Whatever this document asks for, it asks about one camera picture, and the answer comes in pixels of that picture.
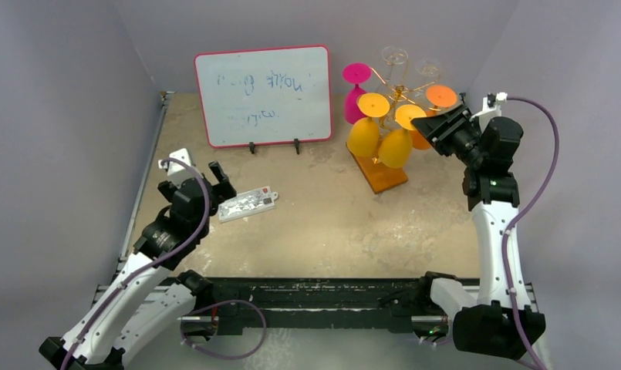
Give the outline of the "white plastic packaged item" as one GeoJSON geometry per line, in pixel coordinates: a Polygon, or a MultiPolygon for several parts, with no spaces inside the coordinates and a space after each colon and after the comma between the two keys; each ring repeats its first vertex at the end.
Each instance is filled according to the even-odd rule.
{"type": "Polygon", "coordinates": [[[275,208],[278,192],[271,187],[259,187],[224,201],[218,208],[220,223],[250,217],[275,208]]]}

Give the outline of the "yellow wine glass front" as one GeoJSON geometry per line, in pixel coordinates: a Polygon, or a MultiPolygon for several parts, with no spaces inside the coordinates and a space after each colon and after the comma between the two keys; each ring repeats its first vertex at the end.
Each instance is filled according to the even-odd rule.
{"type": "Polygon", "coordinates": [[[399,128],[393,129],[382,139],[377,153],[380,163],[393,169],[400,169],[406,164],[412,150],[415,150],[412,139],[414,128],[410,121],[423,115],[422,109],[414,104],[404,104],[396,108],[393,119],[399,128]]]}

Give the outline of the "yellow wine glass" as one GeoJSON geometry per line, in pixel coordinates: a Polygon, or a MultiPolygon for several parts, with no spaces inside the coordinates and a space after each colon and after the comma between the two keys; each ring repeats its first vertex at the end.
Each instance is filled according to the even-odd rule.
{"type": "Polygon", "coordinates": [[[353,124],[346,146],[354,156],[372,157],[380,139],[377,120],[390,111],[390,102],[382,94],[368,92],[358,98],[356,106],[364,117],[353,124]]]}
{"type": "Polygon", "coordinates": [[[414,104],[404,104],[396,108],[393,119],[399,128],[393,129],[382,139],[377,153],[380,163],[393,169],[400,169],[406,164],[412,150],[415,150],[412,139],[414,128],[410,121],[423,115],[422,109],[414,104]]]}

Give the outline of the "red framed whiteboard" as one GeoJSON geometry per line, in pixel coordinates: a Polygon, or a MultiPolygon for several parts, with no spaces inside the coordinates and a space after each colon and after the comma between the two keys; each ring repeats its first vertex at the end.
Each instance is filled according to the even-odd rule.
{"type": "Polygon", "coordinates": [[[330,54],[324,45],[201,53],[194,71],[214,148],[332,136],[330,54]]]}

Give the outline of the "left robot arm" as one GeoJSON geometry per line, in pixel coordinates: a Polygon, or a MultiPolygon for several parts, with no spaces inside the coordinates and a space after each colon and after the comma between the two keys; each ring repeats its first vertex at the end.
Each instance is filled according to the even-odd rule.
{"type": "Polygon", "coordinates": [[[204,315],[215,302],[213,284],[188,270],[160,299],[145,301],[209,233],[209,219],[236,196],[219,162],[208,164],[211,184],[189,160],[173,156],[160,167],[168,179],[158,190],[168,204],[148,224],[120,273],[90,311],[61,337],[48,337],[39,354],[56,369],[124,369],[156,335],[178,317],[204,315]]]}

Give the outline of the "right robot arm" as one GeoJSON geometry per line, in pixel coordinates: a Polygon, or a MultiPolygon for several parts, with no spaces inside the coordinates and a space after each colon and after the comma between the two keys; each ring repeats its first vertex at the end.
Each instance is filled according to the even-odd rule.
{"type": "Polygon", "coordinates": [[[465,166],[462,189],[481,269],[476,297],[453,278],[436,277],[416,293],[417,306],[428,314],[445,312],[456,349],[519,360],[546,327],[545,316],[532,309],[515,232],[520,196],[510,168],[524,131],[503,116],[482,129],[465,106],[410,122],[440,155],[456,156],[465,166]]]}

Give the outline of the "orange wine glass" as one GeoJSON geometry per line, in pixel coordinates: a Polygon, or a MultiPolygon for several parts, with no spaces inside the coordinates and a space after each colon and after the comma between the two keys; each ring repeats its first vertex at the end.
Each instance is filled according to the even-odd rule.
{"type": "MultiPolygon", "coordinates": [[[[454,107],[459,102],[457,93],[446,85],[431,85],[417,94],[417,105],[424,112],[423,118],[436,116],[454,107]]],[[[423,134],[414,125],[412,133],[413,148],[415,150],[429,150],[431,144],[425,139],[423,134]]]]}

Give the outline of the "clear wine glass right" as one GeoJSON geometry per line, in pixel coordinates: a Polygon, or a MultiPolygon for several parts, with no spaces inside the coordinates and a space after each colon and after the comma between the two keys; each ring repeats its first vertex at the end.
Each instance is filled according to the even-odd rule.
{"type": "Polygon", "coordinates": [[[436,59],[425,58],[417,63],[416,71],[419,76],[419,87],[428,86],[440,80],[442,66],[436,59]]]}

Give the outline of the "clear wine glass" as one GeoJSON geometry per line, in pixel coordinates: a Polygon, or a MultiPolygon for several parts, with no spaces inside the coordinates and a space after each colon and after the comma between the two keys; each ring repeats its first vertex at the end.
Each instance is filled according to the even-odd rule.
{"type": "Polygon", "coordinates": [[[417,63],[416,71],[419,76],[419,87],[428,86],[440,80],[442,66],[436,59],[425,58],[417,63]]]}
{"type": "Polygon", "coordinates": [[[386,63],[383,74],[383,81],[390,82],[396,66],[404,65],[408,60],[408,54],[405,49],[389,45],[382,49],[381,56],[386,63]]]}

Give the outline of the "yellow wine glass left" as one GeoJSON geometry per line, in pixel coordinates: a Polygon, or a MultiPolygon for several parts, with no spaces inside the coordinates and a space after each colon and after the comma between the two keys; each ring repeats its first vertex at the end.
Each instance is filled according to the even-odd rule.
{"type": "Polygon", "coordinates": [[[356,106],[364,117],[353,124],[346,146],[354,156],[372,157],[380,139],[377,120],[390,111],[390,102],[382,94],[368,92],[358,98],[356,106]]]}

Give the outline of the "clear wine glass left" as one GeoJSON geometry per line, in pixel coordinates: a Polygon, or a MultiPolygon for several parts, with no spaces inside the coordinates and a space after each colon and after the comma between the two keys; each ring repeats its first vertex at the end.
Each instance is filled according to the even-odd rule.
{"type": "Polygon", "coordinates": [[[381,56],[386,63],[383,74],[383,81],[390,82],[396,66],[404,65],[408,60],[408,54],[405,49],[389,45],[382,49],[381,56]]]}

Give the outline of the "pink wine glass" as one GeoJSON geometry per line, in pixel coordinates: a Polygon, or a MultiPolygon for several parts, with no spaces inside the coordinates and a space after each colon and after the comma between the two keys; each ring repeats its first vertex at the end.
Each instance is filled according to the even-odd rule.
{"type": "Polygon", "coordinates": [[[359,109],[357,100],[361,95],[366,93],[366,90],[360,85],[368,81],[371,75],[372,71],[370,67],[361,62],[351,63],[342,71],[343,79],[347,83],[353,85],[351,90],[346,94],[343,104],[345,120],[350,124],[354,124],[356,121],[366,116],[359,109]]]}

